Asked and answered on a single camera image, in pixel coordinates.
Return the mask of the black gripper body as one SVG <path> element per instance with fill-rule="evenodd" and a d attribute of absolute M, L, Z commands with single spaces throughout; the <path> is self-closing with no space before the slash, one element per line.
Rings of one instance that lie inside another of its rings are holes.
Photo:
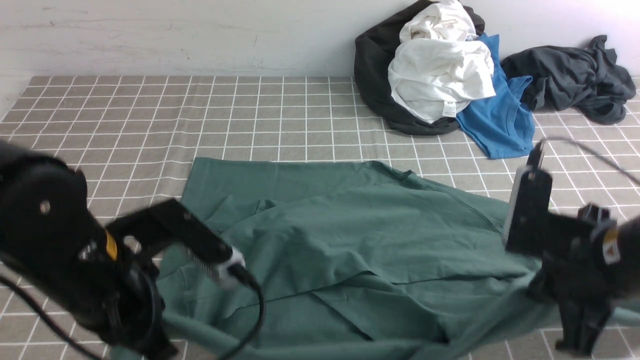
<path fill-rule="evenodd" d="M 178 349 L 163 326 L 165 308 L 153 264 L 157 248 L 138 252 L 115 240 L 90 241 L 77 255 L 81 280 L 75 319 L 111 346 L 147 360 L 171 360 Z"/>

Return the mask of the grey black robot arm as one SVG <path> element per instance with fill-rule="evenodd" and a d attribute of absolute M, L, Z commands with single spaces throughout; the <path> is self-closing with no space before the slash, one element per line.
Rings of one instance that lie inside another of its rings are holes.
<path fill-rule="evenodd" d="M 85 176 L 6 141 L 0 155 L 1 260 L 110 346 L 148 360 L 173 358 L 158 269 L 98 223 Z"/>

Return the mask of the second grey robot arm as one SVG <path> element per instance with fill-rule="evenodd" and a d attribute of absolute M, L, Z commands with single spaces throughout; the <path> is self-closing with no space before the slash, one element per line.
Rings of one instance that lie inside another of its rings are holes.
<path fill-rule="evenodd" d="M 532 296 L 558 307 L 557 350 L 589 356 L 621 301 L 639 297 L 639 219 L 619 223 L 589 203 L 576 217 L 549 214 Z"/>

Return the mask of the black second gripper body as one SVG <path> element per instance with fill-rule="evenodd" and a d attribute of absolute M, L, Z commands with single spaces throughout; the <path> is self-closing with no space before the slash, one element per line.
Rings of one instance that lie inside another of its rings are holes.
<path fill-rule="evenodd" d="M 541 268 L 529 285 L 533 296 L 558 306 L 562 338 L 556 349 L 589 356 L 613 314 L 613 284 L 605 271 L 604 237 L 617 225 L 610 210 L 590 203 L 576 217 L 548 210 Z"/>

